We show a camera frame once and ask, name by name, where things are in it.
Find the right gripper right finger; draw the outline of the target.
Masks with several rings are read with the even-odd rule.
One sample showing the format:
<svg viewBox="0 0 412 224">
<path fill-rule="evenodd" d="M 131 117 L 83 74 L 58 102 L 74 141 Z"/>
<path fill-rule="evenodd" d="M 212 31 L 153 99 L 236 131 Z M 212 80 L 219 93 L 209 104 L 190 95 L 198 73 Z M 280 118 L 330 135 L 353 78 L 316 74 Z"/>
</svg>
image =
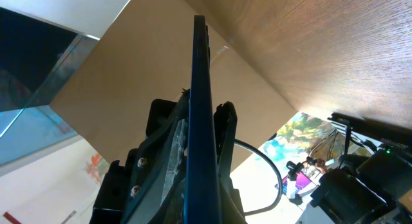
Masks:
<svg viewBox="0 0 412 224">
<path fill-rule="evenodd" d="M 239 190 L 234 188 L 230 178 L 237 121 L 233 103 L 226 102 L 216 108 L 214 129 L 222 223 L 225 224 L 246 223 Z"/>
</svg>

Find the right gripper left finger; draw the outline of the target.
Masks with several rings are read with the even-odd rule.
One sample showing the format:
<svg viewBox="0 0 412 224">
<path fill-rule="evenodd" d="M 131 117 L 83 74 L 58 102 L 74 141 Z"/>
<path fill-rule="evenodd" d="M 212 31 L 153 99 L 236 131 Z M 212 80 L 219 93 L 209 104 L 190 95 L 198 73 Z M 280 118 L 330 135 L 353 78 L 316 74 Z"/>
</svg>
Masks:
<svg viewBox="0 0 412 224">
<path fill-rule="evenodd" d="M 135 167 L 130 187 L 136 195 L 126 202 L 121 223 L 163 223 L 175 194 L 184 178 L 184 151 L 189 126 L 189 95 L 182 93 L 165 123 L 140 146 L 145 167 Z"/>
</svg>

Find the blue Galaxy smartphone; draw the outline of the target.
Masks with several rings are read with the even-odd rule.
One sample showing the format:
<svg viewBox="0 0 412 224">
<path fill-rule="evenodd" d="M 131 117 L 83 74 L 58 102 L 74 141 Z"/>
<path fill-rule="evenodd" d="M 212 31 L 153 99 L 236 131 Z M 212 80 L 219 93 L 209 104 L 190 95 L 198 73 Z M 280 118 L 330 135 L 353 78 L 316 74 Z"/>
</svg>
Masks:
<svg viewBox="0 0 412 224">
<path fill-rule="evenodd" d="M 222 222 L 212 111 L 208 29 L 194 16 L 184 222 Z"/>
</svg>

